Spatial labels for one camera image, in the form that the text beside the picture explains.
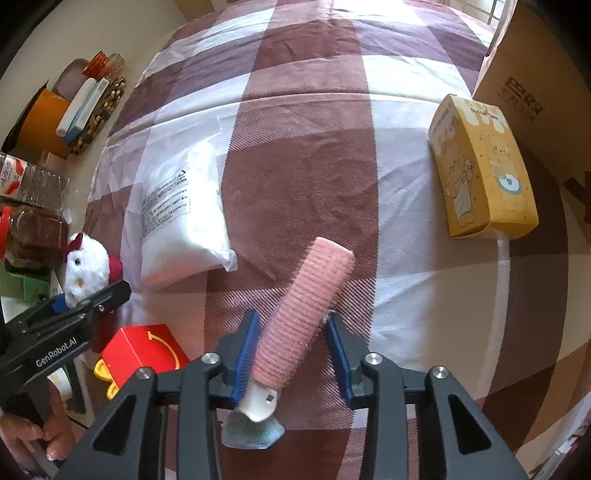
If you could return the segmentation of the person's left hand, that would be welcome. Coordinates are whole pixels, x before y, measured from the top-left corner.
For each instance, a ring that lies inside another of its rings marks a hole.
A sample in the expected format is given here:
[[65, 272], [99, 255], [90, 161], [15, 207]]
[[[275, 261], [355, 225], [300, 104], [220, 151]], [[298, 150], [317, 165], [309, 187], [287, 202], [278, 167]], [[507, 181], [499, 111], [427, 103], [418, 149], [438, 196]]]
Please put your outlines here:
[[43, 427], [10, 413], [1, 414], [1, 438], [16, 462], [26, 470], [38, 470], [39, 465], [25, 446], [26, 442], [43, 440], [49, 461], [65, 460], [76, 440], [64, 410], [58, 389], [47, 381], [51, 415]]

